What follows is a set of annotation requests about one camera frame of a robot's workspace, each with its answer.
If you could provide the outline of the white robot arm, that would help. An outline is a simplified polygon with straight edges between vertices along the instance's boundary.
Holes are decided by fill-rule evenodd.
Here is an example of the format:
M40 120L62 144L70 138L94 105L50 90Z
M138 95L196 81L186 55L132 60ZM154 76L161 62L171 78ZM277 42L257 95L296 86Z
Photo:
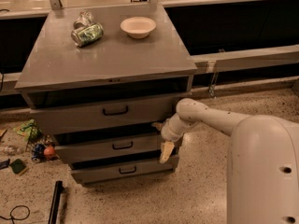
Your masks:
M202 122L231 138L227 156L227 224L299 224L299 124L269 115L213 109L190 98L152 124L161 132L160 162Z

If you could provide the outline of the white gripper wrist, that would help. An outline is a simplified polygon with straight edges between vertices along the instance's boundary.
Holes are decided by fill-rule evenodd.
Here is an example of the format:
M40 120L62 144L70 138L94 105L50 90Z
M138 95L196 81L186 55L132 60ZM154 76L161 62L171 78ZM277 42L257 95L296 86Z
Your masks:
M152 127L161 131L161 136L165 142L161 143L160 163L166 163L175 147L173 142L177 142L189 129L193 128L197 122L182 119L178 114L173 115L164 123L153 122Z

